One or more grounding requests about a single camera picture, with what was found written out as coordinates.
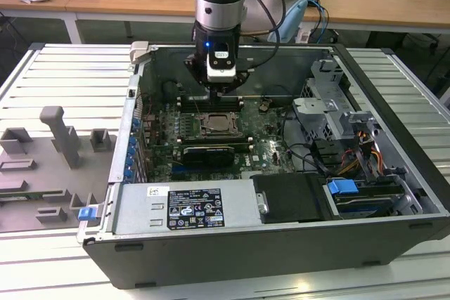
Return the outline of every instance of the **motherboard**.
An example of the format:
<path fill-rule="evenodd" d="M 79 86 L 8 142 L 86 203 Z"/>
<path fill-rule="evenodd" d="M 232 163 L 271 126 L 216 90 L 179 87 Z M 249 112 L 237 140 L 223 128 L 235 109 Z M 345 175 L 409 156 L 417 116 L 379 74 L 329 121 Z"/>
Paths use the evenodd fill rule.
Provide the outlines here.
<path fill-rule="evenodd" d="M 148 181 L 215 181 L 295 171 L 281 138 L 284 108 L 250 98 L 228 109 L 206 112 L 195 101 L 149 107 L 143 117 Z"/>

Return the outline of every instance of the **blue cable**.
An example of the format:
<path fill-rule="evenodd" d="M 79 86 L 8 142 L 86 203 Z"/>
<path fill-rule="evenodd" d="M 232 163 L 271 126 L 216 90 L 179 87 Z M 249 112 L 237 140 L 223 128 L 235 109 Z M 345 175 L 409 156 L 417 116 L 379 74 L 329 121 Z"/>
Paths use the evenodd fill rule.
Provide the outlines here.
<path fill-rule="evenodd" d="M 322 30 L 321 30 L 321 35 L 319 35 L 319 38 L 317 39 L 316 44 L 318 44 L 323 36 L 323 33 L 325 32 L 325 25 L 326 25 L 326 16 L 325 16 L 325 11 L 323 10 L 323 7 L 320 6 L 316 1 L 314 0 L 308 0 L 310 1 L 313 5 L 315 5 L 315 7 L 317 7 L 317 9 L 321 12 L 322 15 Z"/>

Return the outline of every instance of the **warning label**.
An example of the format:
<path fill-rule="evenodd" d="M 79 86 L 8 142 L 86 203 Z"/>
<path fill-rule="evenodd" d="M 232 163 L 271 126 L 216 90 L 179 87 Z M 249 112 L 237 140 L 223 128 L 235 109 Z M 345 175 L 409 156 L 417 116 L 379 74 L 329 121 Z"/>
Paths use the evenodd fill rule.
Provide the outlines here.
<path fill-rule="evenodd" d="M 169 191 L 167 203 L 170 230 L 225 226 L 220 189 Z"/>

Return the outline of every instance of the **floor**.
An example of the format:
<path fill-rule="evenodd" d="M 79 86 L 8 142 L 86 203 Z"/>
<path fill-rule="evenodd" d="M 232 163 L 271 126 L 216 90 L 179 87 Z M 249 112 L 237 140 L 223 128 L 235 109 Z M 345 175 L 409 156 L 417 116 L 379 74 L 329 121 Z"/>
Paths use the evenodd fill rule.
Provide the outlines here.
<path fill-rule="evenodd" d="M 69 43 L 69 36 L 62 21 L 54 19 L 13 19 L 13 24 L 28 43 Z M 136 40 L 156 42 L 187 42 L 191 37 L 191 24 L 174 23 L 146 23 L 133 22 L 131 24 L 134 37 L 127 38 L 122 22 L 81 20 L 79 28 L 88 44 L 128 44 Z M 339 42 L 347 47 L 364 47 L 369 32 L 339 31 Z M 326 42 L 331 34 L 322 38 Z M 408 34 L 403 46 L 395 52 L 403 62 L 422 80 L 424 80 L 433 65 L 442 57 L 443 52 L 450 46 L 450 35 L 439 37 L 439 47 L 435 54 L 431 54 L 429 45 L 431 40 L 420 34 Z M 381 37 L 378 46 L 391 47 L 392 37 Z M 27 49 L 27 44 L 7 24 L 0 30 L 0 82 L 7 78 L 17 61 Z M 450 53 L 441 61 L 432 73 L 428 86 L 433 87 L 438 77 L 443 76 L 450 69 Z"/>

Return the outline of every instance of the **blue plastic latch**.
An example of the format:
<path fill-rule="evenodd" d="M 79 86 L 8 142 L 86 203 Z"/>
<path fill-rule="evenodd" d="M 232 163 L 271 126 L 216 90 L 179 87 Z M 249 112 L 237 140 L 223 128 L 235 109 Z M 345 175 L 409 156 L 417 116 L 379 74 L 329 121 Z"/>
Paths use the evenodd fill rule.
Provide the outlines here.
<path fill-rule="evenodd" d="M 127 158 L 125 159 L 125 165 L 126 165 L 126 166 L 130 167 L 131 165 L 133 165 L 133 163 L 134 163 L 134 160 L 133 160 L 132 158 L 127 157 Z"/>
<path fill-rule="evenodd" d="M 125 169 L 124 170 L 124 176 L 127 177 L 127 178 L 132 177 L 133 176 L 133 171 Z"/>
<path fill-rule="evenodd" d="M 82 207 L 78 212 L 79 221 L 95 221 L 97 215 L 97 208 L 95 207 Z"/>
<path fill-rule="evenodd" d="M 129 140 L 128 140 L 128 142 L 131 144 L 131 145 L 136 145 L 136 142 L 137 142 L 137 140 L 136 140 L 136 137 L 130 137 L 129 138 Z"/>
<path fill-rule="evenodd" d="M 335 179 L 328 183 L 331 195 L 335 193 L 358 193 L 358 187 L 351 179 Z"/>
<path fill-rule="evenodd" d="M 136 149 L 134 149 L 133 147 L 128 147 L 127 154 L 130 157 L 133 156 L 134 154 L 136 154 Z"/>

